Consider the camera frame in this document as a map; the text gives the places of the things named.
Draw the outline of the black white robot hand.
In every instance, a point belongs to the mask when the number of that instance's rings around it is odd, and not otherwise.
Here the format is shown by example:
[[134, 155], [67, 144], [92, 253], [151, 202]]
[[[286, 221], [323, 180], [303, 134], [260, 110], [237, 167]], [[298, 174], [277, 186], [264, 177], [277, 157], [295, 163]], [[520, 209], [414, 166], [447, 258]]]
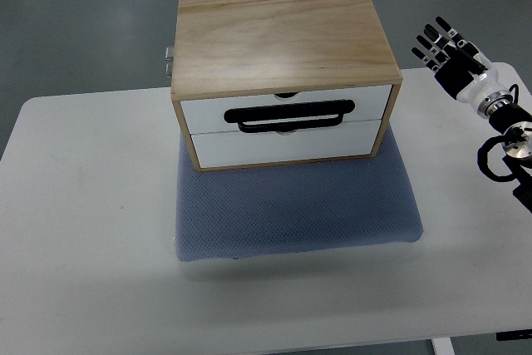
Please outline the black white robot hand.
[[419, 46], [413, 47], [412, 53], [452, 99], [479, 110], [497, 99], [511, 97], [498, 82], [495, 65], [444, 18], [437, 17], [435, 25], [425, 25], [416, 39]]

